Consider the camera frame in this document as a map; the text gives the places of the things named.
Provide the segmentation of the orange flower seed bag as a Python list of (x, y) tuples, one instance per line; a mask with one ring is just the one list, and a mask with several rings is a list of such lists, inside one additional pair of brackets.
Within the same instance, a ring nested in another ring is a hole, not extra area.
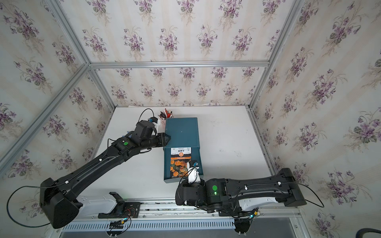
[(187, 174), (187, 164), (191, 161), (191, 148), (180, 147), (170, 150), (170, 178), (180, 178)]

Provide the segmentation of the teal top drawer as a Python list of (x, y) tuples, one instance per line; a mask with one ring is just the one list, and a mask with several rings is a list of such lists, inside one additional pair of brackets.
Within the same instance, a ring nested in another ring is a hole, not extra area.
[(198, 173), (203, 178), (203, 168), (199, 147), (164, 148), (164, 182), (179, 182), (190, 173)]

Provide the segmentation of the teal drawer cabinet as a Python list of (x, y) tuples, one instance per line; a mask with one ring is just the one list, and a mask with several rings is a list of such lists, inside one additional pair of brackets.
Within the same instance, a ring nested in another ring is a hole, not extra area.
[(165, 133), (170, 136), (170, 140), (164, 147), (200, 148), (198, 120), (197, 118), (170, 118), (166, 120)]

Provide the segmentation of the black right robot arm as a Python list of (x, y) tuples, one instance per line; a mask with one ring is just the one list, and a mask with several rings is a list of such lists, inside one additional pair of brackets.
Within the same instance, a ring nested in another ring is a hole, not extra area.
[(178, 206), (192, 206), (207, 213), (218, 212), (220, 216), (234, 218), (248, 218), (268, 204), (298, 207), (307, 203), (289, 168), (265, 178), (185, 180), (176, 190), (175, 202)]

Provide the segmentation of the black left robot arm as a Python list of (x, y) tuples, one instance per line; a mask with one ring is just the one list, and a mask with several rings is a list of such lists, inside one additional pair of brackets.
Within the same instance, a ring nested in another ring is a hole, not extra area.
[(40, 185), (40, 207), (54, 229), (59, 229), (79, 214), (83, 204), (77, 197), (93, 182), (114, 167), (153, 148), (165, 147), (171, 137), (158, 133), (154, 123), (140, 121), (133, 131), (116, 139), (99, 156), (59, 179), (48, 178)]

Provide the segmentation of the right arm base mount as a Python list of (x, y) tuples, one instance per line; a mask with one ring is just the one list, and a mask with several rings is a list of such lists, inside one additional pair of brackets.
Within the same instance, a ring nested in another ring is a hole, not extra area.
[(261, 206), (277, 204), (274, 197), (246, 198), (233, 202), (227, 208), (219, 211), (220, 217), (250, 217), (253, 216)]

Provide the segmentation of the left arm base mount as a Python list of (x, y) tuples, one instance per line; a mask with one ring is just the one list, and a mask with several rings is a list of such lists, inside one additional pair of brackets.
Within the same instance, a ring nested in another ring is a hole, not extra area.
[(80, 196), (78, 201), (83, 206), (79, 209), (77, 219), (137, 218), (141, 206), (141, 202), (123, 199), (116, 192), (100, 196)]

